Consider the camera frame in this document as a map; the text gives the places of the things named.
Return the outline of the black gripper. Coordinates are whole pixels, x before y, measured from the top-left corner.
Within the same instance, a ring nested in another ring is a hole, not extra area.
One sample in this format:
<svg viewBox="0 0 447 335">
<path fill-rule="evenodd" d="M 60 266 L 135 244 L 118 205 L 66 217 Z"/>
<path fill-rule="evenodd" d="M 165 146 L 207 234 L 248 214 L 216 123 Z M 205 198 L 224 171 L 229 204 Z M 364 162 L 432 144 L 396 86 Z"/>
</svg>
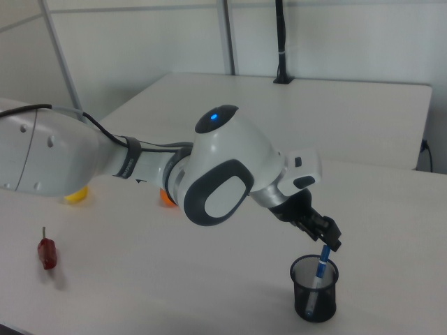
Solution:
<svg viewBox="0 0 447 335">
<path fill-rule="evenodd" d="M 320 239 L 333 252 L 337 252 L 342 245 L 339 240 L 342 233 L 336 222 L 328 216 L 322 217 L 312 207 L 312 195 L 307 189 L 292 195 L 283 204 L 269 210 L 277 219 L 289 222 L 307 233 L 314 241 Z"/>
</svg>

